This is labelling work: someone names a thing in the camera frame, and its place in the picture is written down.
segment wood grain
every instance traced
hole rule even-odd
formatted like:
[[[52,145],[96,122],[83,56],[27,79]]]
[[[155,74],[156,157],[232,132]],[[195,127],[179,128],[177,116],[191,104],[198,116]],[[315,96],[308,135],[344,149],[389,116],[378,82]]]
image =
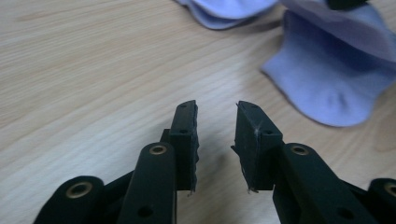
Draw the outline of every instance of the wood grain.
[[[393,0],[372,1],[396,31]],[[361,125],[300,114],[260,72],[282,41],[279,6],[248,26],[210,31],[166,1],[0,2],[0,222],[32,223],[64,181],[108,183],[195,99],[197,191],[178,194],[178,223],[278,223],[271,192],[248,194],[230,150],[235,103],[260,105],[286,142],[311,146],[346,181],[396,178],[396,86]]]

